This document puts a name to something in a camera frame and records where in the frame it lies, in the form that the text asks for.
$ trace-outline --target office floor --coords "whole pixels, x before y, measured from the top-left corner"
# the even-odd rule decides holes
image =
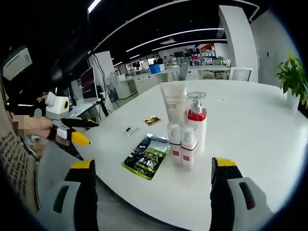
[[[136,97],[138,96],[138,93],[128,97],[127,99],[124,99],[124,100],[117,100],[116,103],[122,107],[123,105],[125,105],[126,103],[128,103],[129,101],[135,99]],[[114,110],[118,109],[119,107],[116,105],[115,102],[112,102],[112,106],[114,108]]]

